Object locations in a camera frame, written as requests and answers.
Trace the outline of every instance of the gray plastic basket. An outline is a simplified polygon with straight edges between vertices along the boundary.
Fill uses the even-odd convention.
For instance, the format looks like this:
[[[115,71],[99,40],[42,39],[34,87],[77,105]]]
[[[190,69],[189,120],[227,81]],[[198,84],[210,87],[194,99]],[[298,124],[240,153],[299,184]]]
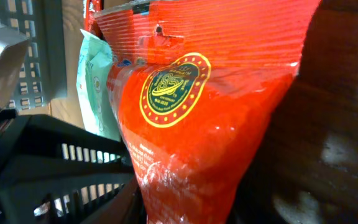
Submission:
[[[26,110],[67,96],[61,0],[0,0],[0,23],[30,39],[8,108]]]

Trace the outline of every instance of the black and yellow badge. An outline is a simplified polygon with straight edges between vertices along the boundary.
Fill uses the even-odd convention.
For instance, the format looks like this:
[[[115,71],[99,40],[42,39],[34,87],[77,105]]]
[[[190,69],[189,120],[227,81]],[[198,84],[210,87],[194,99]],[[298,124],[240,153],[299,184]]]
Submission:
[[[190,113],[211,73],[208,59],[189,53],[152,72],[142,87],[140,110],[146,121],[167,128]]]

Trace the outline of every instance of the light green packet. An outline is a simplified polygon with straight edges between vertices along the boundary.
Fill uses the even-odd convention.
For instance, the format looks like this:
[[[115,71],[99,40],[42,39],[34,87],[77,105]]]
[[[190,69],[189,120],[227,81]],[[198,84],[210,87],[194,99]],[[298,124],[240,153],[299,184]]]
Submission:
[[[85,30],[81,32],[84,40],[78,61],[76,88],[85,129],[98,136],[120,141],[121,135],[106,88],[107,77],[114,63],[110,46]]]

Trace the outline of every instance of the black label on packet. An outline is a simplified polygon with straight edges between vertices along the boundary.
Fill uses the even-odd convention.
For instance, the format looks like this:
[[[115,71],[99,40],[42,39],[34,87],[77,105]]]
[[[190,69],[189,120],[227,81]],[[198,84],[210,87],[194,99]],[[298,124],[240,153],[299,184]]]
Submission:
[[[149,12],[149,8],[150,8],[150,3],[148,2],[148,3],[143,3],[133,6],[132,10],[134,11],[134,14],[139,14],[139,13]]]

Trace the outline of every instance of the dark brown wooden surface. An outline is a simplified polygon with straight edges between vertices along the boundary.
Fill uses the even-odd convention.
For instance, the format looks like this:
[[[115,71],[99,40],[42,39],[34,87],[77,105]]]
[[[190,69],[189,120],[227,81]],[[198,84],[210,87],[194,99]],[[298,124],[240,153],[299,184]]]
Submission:
[[[358,0],[323,1],[316,11],[300,75],[237,203],[274,222],[358,223]]]

